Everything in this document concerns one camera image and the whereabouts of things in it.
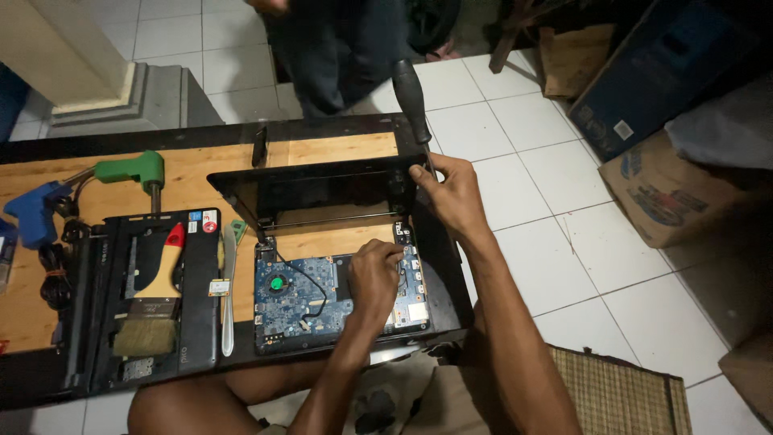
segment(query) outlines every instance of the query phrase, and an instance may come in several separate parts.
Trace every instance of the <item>black cable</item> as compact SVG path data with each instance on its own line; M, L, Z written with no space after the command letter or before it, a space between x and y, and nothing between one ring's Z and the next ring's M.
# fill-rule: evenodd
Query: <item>black cable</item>
M70 306L73 286L67 278L64 248L59 243L41 246L38 249L38 259L46 270L46 279L40 286L40 297L52 310L65 310Z
M315 286L317 286L317 288L319 289L319 291L321 291L321 292L322 292L322 295L325 297L325 299L323 299L323 300L322 300L322 305L320 305L320 306L319 306L319 310L317 311L317 313L316 313L316 314L312 314L312 313L306 313L306 314L304 314L304 315L302 315L302 316L301 316L301 321L303 321L303 322L304 322L305 324L307 324L307 326L308 326L308 323L306 322L306 319L308 319L309 317L319 317L319 315L320 315L320 314L322 314L322 309L324 309L324 308L325 308L325 304L327 304L327 302L328 302L328 294L327 294L327 292L325 291L325 289L323 289L323 288L322 288L322 286L320 286L320 285L319 285L319 284L316 282L316 280L314 280L314 278L312 278L311 276L309 276L309 275L308 275L308 273L304 272L304 271L303 271L303 269L301 269L301 268L297 267L296 265L293 265L292 263L290 263L290 262L288 262L287 260L285 260L285 259L284 259L284 257L282 257L282 255L279 253L279 250L277 250L277 243L276 243L276 241L274 241L274 252L276 252L276 253L277 253L277 257L279 257L279 259L280 259L280 260L281 260L281 261L282 261L282 262L283 262L283 263L284 263L284 264L285 264L287 267L289 267L289 268L291 268L291 269L294 269L294 270L296 270L296 271L300 272L300 273L301 273L303 276L305 276L306 278L308 278L308 280L309 280L309 281L311 281L311 282L312 282L312 284L314 284Z

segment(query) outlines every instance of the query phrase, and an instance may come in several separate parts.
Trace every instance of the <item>laptop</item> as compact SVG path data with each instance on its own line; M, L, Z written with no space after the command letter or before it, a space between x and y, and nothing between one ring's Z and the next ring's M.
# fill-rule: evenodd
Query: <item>laptop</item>
M252 227L255 246L254 340L259 356L331 348L352 313L352 254L285 261L274 236L357 224L392 222L403 246L392 313L378 341L411 337L431 323L427 288L408 217L417 187L408 174L424 154L212 173L207 180Z

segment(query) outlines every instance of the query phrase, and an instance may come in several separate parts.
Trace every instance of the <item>wooden board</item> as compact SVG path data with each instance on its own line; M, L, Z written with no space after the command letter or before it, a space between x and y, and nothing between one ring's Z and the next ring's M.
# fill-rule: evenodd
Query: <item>wooden board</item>
M207 183L206 176L213 172L250 169L252 148L250 144L161 151L166 171L162 210L218 207L223 213L224 224L239 218L233 208ZM272 142L268 146L267 166L335 162L396 154L397 144L393 133ZM6 202L28 190L52 180L65 179L96 162L138 155L123 154L2 165L0 204L5 206ZM150 197L134 182L102 184L96 180L91 181L84 187L80 197L80 213L88 224L99 224L103 218L110 216L149 212ZM15 222L15 219L8 215L3 214L2 217ZM61 235L62 219L55 216L54 222ZM355 252L371 238L392 241L391 226L378 224L281 235L277 236L277 244L282 255L289 260ZM255 243L257 237L249 230L237 251L233 291L233 314L237 322L251 320L253 317ZM51 333L56 327L57 319L56 312L48 308L39 295L44 274L37 259L37 252L24 248L17 250L8 289L0 296L0 340L9 341L6 352L29 351L50 346Z

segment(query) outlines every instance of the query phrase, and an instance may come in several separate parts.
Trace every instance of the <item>black screwdriver handle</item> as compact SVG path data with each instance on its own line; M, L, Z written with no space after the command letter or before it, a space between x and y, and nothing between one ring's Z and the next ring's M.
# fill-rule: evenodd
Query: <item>black screwdriver handle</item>
M432 135L427 127L427 119L424 117L424 92L421 91L419 76L416 75L410 60L402 59L395 63L392 86L397 103L414 131L416 143L420 145L429 143Z

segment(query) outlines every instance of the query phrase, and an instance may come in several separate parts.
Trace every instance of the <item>leg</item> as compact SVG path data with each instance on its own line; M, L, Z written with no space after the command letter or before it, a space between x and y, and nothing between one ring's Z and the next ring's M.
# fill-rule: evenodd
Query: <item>leg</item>
M131 434L254 435L247 406L311 388L326 361L248 368L140 389L129 409Z
M290 74L306 118L334 115L344 104L338 89L335 3L297 0L282 17L263 15L268 42Z
M392 77L393 65L406 50L405 7L395 0L342 0L336 18L339 38L352 51L339 78L349 108Z

